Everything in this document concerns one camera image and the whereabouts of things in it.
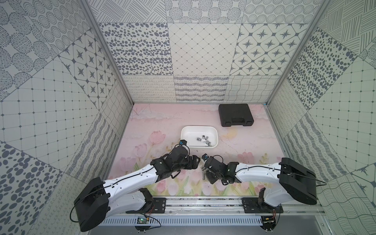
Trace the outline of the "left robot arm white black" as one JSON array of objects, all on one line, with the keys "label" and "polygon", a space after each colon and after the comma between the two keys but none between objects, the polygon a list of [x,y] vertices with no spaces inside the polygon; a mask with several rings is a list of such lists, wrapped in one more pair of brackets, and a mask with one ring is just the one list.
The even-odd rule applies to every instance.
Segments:
[{"label": "left robot arm white black", "polygon": [[190,155],[183,143],[150,164],[112,180],[92,179],[73,203],[81,232],[98,226],[105,218],[125,213],[144,214],[153,208],[153,197],[146,188],[167,178],[176,178],[182,170],[197,169],[200,158]]}]

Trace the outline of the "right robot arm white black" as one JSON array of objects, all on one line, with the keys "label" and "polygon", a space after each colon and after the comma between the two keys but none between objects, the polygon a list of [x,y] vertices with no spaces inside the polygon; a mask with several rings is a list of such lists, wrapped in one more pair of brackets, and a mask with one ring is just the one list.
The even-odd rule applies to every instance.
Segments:
[{"label": "right robot arm white black", "polygon": [[234,183],[262,182],[272,188],[259,192],[264,203],[277,207],[292,200],[307,205],[317,204],[316,175],[290,158],[281,158],[274,164],[225,164],[214,156],[202,156],[203,171],[211,184],[220,181],[223,186]]}]

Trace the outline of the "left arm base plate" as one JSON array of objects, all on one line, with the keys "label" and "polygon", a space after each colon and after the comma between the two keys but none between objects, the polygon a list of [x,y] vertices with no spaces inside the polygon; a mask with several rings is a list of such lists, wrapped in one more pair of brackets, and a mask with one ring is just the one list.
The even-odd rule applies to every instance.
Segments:
[{"label": "left arm base plate", "polygon": [[166,208],[166,198],[157,197],[153,198],[152,201],[147,201],[145,205],[138,211],[140,214],[162,214],[165,213]]}]

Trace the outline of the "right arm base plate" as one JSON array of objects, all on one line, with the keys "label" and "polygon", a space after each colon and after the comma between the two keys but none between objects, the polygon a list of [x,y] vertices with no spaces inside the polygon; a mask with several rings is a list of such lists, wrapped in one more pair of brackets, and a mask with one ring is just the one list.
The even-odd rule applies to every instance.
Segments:
[{"label": "right arm base plate", "polygon": [[241,203],[245,213],[283,213],[282,206],[273,207],[255,197],[244,197]]}]

